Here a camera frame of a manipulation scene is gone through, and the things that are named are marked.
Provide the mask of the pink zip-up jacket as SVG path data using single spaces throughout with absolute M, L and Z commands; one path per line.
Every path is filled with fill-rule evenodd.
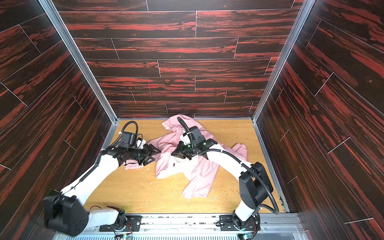
M 182 134 L 185 133 L 177 120 L 178 117 L 183 119 L 188 127 L 198 127 L 206 139 L 216 139 L 213 134 L 190 117 L 180 114 L 170 117 L 163 122 L 164 128 L 170 133 L 149 142 L 161 151 L 160 154 L 155 155 L 156 177 L 165 179 L 183 173 L 190 180 L 182 193 L 183 197 L 187 199 L 206 198 L 219 170 L 219 164 L 217 161 L 212 162 L 203 156 L 193 157 L 191 160 L 171 156 L 171 153 L 176 150 Z

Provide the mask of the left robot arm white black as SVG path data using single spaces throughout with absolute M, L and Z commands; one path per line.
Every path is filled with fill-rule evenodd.
M 159 153 L 161 151 L 151 144 L 144 144 L 142 148 L 109 146 L 101 150 L 95 164 L 64 187 L 60 195 L 44 198 L 45 227 L 72 237 L 93 227 L 124 229 L 127 223 L 125 211 L 117 208 L 87 211 L 84 204 L 106 177 L 125 161 L 134 160 L 145 166 L 154 162 L 154 156 Z

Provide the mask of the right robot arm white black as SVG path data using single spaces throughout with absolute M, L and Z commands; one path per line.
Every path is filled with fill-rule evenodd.
M 201 142 L 199 145 L 185 144 L 180 141 L 171 155 L 189 160 L 195 156 L 202 156 L 217 163 L 238 180 L 241 202 L 232 213 L 232 221 L 236 229 L 245 230 L 250 222 L 258 224 L 261 208 L 276 215 L 279 214 L 279 207 L 272 195 L 273 185 L 261 163 L 244 162 L 212 139 Z

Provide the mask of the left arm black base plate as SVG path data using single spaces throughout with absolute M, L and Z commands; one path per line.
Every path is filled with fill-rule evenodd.
M 138 232 L 142 223 L 142 216 L 140 215 L 125 215 L 118 217 L 117 221 L 112 225 L 100 226 L 100 232 Z

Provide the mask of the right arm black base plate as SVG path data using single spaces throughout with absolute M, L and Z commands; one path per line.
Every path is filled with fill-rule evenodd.
M 258 218 L 250 216 L 248 220 L 242 221 L 233 215 L 220 215 L 216 226 L 220 227 L 221 231 L 258 231 L 260 224 Z

